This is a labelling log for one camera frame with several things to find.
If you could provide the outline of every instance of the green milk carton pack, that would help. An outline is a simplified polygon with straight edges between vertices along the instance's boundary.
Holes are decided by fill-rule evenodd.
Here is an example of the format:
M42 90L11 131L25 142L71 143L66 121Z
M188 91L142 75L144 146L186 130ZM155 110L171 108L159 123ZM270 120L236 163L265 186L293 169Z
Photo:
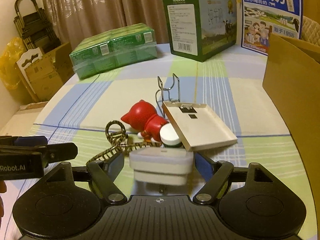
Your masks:
M236 43L236 0L163 0L171 53L204 62Z
M79 79L156 57L154 30L143 23L86 38L70 54Z

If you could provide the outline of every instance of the nutrition label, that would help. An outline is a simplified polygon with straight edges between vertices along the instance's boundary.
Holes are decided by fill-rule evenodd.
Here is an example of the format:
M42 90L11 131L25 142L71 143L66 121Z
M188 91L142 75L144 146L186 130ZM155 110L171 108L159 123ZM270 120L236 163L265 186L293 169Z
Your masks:
M168 5L173 50L198 55L193 4Z

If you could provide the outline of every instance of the milk poster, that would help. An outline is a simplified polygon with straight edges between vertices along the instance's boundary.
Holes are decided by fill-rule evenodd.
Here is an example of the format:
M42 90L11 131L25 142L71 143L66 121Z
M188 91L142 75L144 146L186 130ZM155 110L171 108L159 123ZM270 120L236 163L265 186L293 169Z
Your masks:
M271 33L301 37L302 0L242 1L242 47L267 55Z

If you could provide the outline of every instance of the barcode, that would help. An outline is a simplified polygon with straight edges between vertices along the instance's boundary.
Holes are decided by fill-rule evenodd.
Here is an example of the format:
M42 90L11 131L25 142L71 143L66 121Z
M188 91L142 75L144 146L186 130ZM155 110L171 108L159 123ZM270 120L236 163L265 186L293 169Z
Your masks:
M101 54L106 55L109 54L109 47L108 44L104 44L100 46Z
M153 41L152 32L144 33L143 36L144 36L145 43Z
M182 49L182 50L191 52L191 45L178 42L178 49Z

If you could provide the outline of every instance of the cardboard sheet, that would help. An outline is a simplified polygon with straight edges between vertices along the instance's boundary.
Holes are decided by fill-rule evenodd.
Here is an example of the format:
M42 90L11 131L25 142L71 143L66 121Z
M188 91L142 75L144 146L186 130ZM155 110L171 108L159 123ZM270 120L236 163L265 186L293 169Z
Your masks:
M70 52L70 43L65 43L26 68L26 75L40 101L49 101L73 76Z
M163 102L162 108L187 151L237 142L237 137L207 104Z
M306 41L270 38L263 88L284 119L307 172L320 232L320 47Z

